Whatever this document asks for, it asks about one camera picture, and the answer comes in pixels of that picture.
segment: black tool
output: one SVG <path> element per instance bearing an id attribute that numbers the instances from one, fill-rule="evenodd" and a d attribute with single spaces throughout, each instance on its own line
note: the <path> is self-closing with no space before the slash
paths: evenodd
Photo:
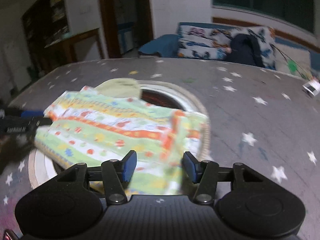
<path id="1" fill-rule="evenodd" d="M 24 196 L 15 215 L 24 236 L 37 239 L 299 239 L 305 217 L 301 200 L 242 163 L 223 168 L 183 155 L 183 169 L 194 196 L 133 195 L 122 187 L 136 166 L 130 151 L 122 161 L 87 168 L 78 163 Z M 89 181 L 103 181 L 105 196 L 89 191 Z M 217 182 L 231 191 L 217 201 Z"/>
<path id="2" fill-rule="evenodd" d="M 25 111 L 14 107 L 0 109 L 0 135 L 35 134 L 39 126 L 51 125 L 41 111 Z"/>

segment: white star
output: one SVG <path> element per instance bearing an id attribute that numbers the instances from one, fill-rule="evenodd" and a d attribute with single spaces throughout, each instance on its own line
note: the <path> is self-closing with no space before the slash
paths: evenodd
<path id="1" fill-rule="evenodd" d="M 282 179 L 288 180 L 287 176 L 284 174 L 284 167 L 280 166 L 279 168 L 273 167 L 273 173 L 271 174 L 271 178 L 276 179 L 279 183 L 281 183 Z"/>
<path id="2" fill-rule="evenodd" d="M 311 153 L 307 153 L 307 154 L 309 156 L 310 161 L 312 161 L 316 165 L 317 159 L 316 159 L 315 154 L 313 153 L 313 151 Z"/>
<path id="3" fill-rule="evenodd" d="M 227 90 L 227 91 L 231 91 L 231 92 L 237 91 L 235 88 L 230 87 L 230 86 L 228 86 L 228 87 L 223 86 L 223 87 L 224 87 L 224 90 Z"/>
<path id="4" fill-rule="evenodd" d="M 233 83 L 231 78 L 224 77 L 224 78 L 221 78 L 221 79 L 223 79 L 225 82 L 232 82 Z"/>
<path id="5" fill-rule="evenodd" d="M 18 169 L 21 172 L 23 168 L 24 168 L 24 160 L 22 162 L 20 162 L 20 165 L 19 165 Z"/>
<path id="6" fill-rule="evenodd" d="M 243 135 L 242 141 L 248 143 L 251 146 L 254 146 L 254 143 L 258 141 L 253 137 L 253 133 L 250 133 L 250 132 L 248 134 L 242 133 L 242 135 Z"/>
<path id="7" fill-rule="evenodd" d="M 240 74 L 236 72 L 230 72 L 230 74 L 233 75 L 234 77 L 242 77 Z"/>
<path id="8" fill-rule="evenodd" d="M 220 71 L 227 71 L 227 69 L 225 67 L 217 67 L 217 69 Z"/>
<path id="9" fill-rule="evenodd" d="M 159 204 L 163 203 L 164 201 L 165 200 L 163 198 L 156 199 L 156 202 L 159 203 Z"/>
<path id="10" fill-rule="evenodd" d="M 13 181 L 13 179 L 12 179 L 12 172 L 10 173 L 10 175 L 7 176 L 7 180 L 6 180 L 5 183 L 10 186 L 11 181 Z"/>
<path id="11" fill-rule="evenodd" d="M 286 95 L 285 93 L 282 93 L 282 95 L 283 95 L 283 97 L 284 97 L 285 99 L 291 100 L 290 97 L 289 97 L 288 95 Z"/>
<path id="12" fill-rule="evenodd" d="M 5 198 L 3 199 L 3 202 L 4 202 L 4 205 L 7 205 L 7 204 L 8 204 L 8 197 L 7 197 L 7 195 L 5 195 Z"/>
<path id="13" fill-rule="evenodd" d="M 267 102 L 264 101 L 261 97 L 258 97 L 258 98 L 254 98 L 254 100 L 256 100 L 256 102 L 258 104 L 264 104 L 265 106 L 267 105 Z"/>
<path id="14" fill-rule="evenodd" d="M 155 77 L 162 77 L 162 74 L 154 74 L 150 78 L 155 78 Z"/>

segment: pillow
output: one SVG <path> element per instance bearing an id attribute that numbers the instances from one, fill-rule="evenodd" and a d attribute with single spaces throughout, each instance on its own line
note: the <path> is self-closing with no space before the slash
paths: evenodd
<path id="1" fill-rule="evenodd" d="M 230 38 L 227 30 L 181 25 L 178 57 L 223 60 L 230 50 Z"/>
<path id="2" fill-rule="evenodd" d="M 275 44 L 274 29 L 263 26 L 236 28 L 231 31 L 231 36 L 234 38 L 240 33 L 252 35 L 257 38 L 263 64 L 265 67 L 273 68 L 275 64 L 275 54 L 271 45 Z"/>

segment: white wall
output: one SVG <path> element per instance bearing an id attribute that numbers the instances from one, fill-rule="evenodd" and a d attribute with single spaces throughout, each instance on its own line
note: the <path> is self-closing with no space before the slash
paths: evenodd
<path id="1" fill-rule="evenodd" d="M 13 76 L 13 82 L 18 90 L 28 85 L 31 79 L 27 72 L 27 67 L 30 67 L 31 60 L 28 53 L 27 43 L 24 36 L 22 23 L 20 20 L 20 5 L 18 3 L 11 5 L 8 8 L 0 9 L 0 51 L 1 63 L 4 72 L 3 93 L 8 94 L 12 89 L 9 71 Z"/>
<path id="2" fill-rule="evenodd" d="M 175 33 L 179 22 L 210 23 L 212 0 L 150 0 L 154 37 Z"/>
<path id="3" fill-rule="evenodd" d="M 108 51 L 103 33 L 103 25 L 100 13 L 99 0 L 65 0 L 68 23 L 71 34 L 78 34 L 92 29 L 100 28 L 100 41 L 105 58 L 108 58 Z M 82 57 L 83 60 L 97 59 L 97 43 L 84 42 L 79 46 L 84 46 L 78 51 L 87 51 L 88 54 Z"/>
<path id="4" fill-rule="evenodd" d="M 7 66 L 4 63 L 4 55 L 0 50 L 0 99 L 4 103 L 10 101 L 10 90 L 13 89 L 13 83 L 10 81 L 10 76 L 7 70 Z"/>

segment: wooden desk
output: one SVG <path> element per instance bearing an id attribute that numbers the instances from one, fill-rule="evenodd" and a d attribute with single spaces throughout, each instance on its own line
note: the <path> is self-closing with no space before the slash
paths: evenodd
<path id="1" fill-rule="evenodd" d="M 95 37 L 95 40 L 98 44 L 98 50 L 101 59 L 103 59 L 103 52 L 102 52 L 102 46 L 101 41 L 99 37 L 99 29 L 93 29 L 84 33 L 79 33 L 76 35 L 73 35 L 69 38 L 63 39 L 57 43 L 52 43 L 50 45 L 47 45 L 44 49 L 46 51 L 46 58 L 47 58 L 47 72 L 52 71 L 54 68 L 51 67 L 50 64 L 50 56 L 52 56 L 53 51 L 59 51 L 60 53 L 63 53 L 63 56 L 65 60 L 63 62 L 59 62 L 59 65 L 65 65 L 70 64 L 74 62 L 78 62 L 76 52 L 74 45 L 80 41 L 86 40 L 90 37 Z"/>

